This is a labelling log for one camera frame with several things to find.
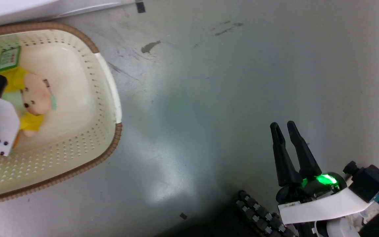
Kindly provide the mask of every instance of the black tape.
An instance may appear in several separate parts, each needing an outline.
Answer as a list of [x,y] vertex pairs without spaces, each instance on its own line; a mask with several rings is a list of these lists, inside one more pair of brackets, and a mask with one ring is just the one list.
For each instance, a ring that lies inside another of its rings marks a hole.
[[136,3],[136,6],[137,6],[137,12],[138,13],[144,13],[144,12],[146,12],[146,7],[144,6],[143,2]]

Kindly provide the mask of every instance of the stuffed toy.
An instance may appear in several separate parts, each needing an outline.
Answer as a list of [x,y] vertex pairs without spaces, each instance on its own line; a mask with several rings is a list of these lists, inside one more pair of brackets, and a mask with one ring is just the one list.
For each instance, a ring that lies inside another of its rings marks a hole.
[[44,114],[55,109],[55,98],[48,80],[27,72],[18,66],[7,72],[0,72],[7,78],[7,86],[2,95],[12,103],[20,117],[20,130],[27,137],[36,135],[43,122]]

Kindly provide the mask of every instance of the green led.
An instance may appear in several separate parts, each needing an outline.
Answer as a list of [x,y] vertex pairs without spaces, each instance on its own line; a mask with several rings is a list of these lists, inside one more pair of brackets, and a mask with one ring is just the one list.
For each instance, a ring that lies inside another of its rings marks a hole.
[[322,184],[336,184],[337,180],[328,174],[321,174],[316,177],[317,180]]
[[[328,174],[321,174],[319,176],[316,176],[316,179],[324,185],[328,185],[328,184],[337,185],[337,180],[335,178],[329,176]],[[304,178],[302,180],[301,186],[305,187],[307,185],[307,183],[308,183],[308,179]]]

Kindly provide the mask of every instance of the white plastic basket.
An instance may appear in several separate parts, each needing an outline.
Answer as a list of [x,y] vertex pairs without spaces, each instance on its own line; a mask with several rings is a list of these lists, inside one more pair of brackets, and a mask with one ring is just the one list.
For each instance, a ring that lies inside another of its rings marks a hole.
[[20,137],[0,156],[0,201],[54,185],[104,161],[122,131],[121,105],[109,68],[75,28],[45,22],[0,27],[0,52],[21,46],[20,66],[47,78],[57,109],[38,134]]

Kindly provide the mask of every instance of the floor stain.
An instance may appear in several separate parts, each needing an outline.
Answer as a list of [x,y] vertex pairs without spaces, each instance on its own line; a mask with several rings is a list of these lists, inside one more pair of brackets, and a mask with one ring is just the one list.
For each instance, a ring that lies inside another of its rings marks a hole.
[[113,65],[112,63],[108,62],[108,65],[109,65],[109,66],[110,66],[115,72],[117,72],[117,73],[123,73],[123,74],[125,74],[125,75],[128,75],[129,77],[131,77],[131,78],[134,79],[134,80],[140,81],[139,79],[137,79],[137,78],[133,77],[132,75],[126,73],[124,70],[118,68],[117,66]]
[[158,44],[160,44],[160,43],[161,43],[161,41],[159,41],[159,40],[156,41],[156,42],[148,43],[147,45],[141,47],[141,52],[142,52],[143,54],[145,54],[145,53],[150,53],[150,50],[152,50],[152,48],[153,48],[154,46],[156,46],[156,45],[158,45]]
[[235,28],[235,27],[241,27],[241,26],[243,26],[243,23],[234,23],[234,24],[232,25],[232,27],[229,27],[229,28],[227,28],[226,30],[223,30],[223,31],[221,31],[221,32],[219,32],[219,33],[215,33],[215,36],[219,36],[219,35],[221,35],[221,34],[224,34],[224,33],[228,32],[228,31],[232,30],[232,29]]

